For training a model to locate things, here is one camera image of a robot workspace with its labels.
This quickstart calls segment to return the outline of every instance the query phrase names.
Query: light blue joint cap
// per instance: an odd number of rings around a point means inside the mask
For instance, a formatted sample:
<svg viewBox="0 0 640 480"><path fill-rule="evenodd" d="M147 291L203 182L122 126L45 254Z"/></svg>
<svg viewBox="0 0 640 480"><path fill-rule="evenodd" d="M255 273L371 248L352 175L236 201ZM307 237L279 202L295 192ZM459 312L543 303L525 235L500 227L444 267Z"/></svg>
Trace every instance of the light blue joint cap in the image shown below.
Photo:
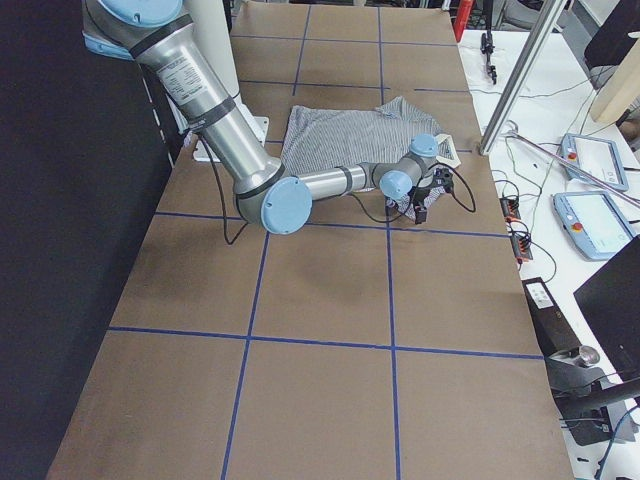
<svg viewBox="0 0 640 480"><path fill-rule="evenodd" d="M438 155L438 141L433 135L421 133L413 137L409 150L421 157L435 157Z"/></svg>
<svg viewBox="0 0 640 480"><path fill-rule="evenodd" d="M97 53L105 57L119 58L120 60L133 61L133 57L126 48L105 42L101 38L93 37L84 32L82 32L82 35L84 35L84 45L91 53Z"/></svg>
<svg viewBox="0 0 640 480"><path fill-rule="evenodd" d="M311 203L311 190L302 180L297 177L278 180L262 202L262 224L271 233L293 233L309 218Z"/></svg>
<svg viewBox="0 0 640 480"><path fill-rule="evenodd" d="M390 170L380 179L380 190L391 200L400 200L413 187L411 177L400 170Z"/></svg>
<svg viewBox="0 0 640 480"><path fill-rule="evenodd" d="M98 0L100 5L124 23L134 27L155 28L178 16L182 0Z"/></svg>

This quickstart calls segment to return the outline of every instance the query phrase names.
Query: black monitor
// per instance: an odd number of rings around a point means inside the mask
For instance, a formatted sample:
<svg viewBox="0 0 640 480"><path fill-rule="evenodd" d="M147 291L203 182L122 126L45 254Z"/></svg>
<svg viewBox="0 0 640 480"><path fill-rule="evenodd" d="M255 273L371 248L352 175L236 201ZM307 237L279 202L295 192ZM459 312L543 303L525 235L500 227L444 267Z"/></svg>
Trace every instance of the black monitor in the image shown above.
<svg viewBox="0 0 640 480"><path fill-rule="evenodd" d="M574 296L620 377L629 381L640 376L640 236L611 258ZM635 400L640 405L640 396Z"/></svg>

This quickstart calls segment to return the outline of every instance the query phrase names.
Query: label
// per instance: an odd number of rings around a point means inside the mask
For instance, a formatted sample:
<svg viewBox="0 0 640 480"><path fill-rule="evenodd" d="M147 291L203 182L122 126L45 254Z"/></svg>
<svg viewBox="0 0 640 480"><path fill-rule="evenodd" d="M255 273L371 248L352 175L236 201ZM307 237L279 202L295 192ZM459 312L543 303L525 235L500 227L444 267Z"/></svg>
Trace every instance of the label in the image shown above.
<svg viewBox="0 0 640 480"><path fill-rule="evenodd" d="M171 98L180 106L207 91L200 72L186 56L178 57L160 69L158 77Z"/></svg>
<svg viewBox="0 0 640 480"><path fill-rule="evenodd" d="M541 283L529 283L527 290L529 290L529 294L538 308L553 307L553 302Z"/></svg>

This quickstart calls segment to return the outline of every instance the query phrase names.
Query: gray cloth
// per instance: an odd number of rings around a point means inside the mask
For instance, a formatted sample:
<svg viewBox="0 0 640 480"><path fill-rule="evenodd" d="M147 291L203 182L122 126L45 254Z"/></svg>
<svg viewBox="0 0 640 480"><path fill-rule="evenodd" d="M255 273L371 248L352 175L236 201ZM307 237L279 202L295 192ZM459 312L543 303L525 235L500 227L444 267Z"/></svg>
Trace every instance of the gray cloth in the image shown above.
<svg viewBox="0 0 640 480"><path fill-rule="evenodd" d="M314 110L294 106L282 147L282 161L292 175L358 163L395 163L420 133L442 128L429 114L403 97L372 111ZM452 158L446 144L440 155Z"/></svg>

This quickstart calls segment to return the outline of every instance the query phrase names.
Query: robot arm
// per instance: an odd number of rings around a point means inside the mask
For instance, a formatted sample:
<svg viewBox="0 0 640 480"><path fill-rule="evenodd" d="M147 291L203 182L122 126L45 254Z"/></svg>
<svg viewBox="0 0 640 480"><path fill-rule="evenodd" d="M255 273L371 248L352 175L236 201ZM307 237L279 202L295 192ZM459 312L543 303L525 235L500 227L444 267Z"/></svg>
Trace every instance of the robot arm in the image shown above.
<svg viewBox="0 0 640 480"><path fill-rule="evenodd" d="M400 199L431 183L438 162L436 140L414 139L396 164L364 163L290 176L255 137L193 37L194 23L182 0L84 0L89 50L132 59L149 67L190 124L233 178L239 213L278 234L301 228L313 200L363 188Z"/></svg>

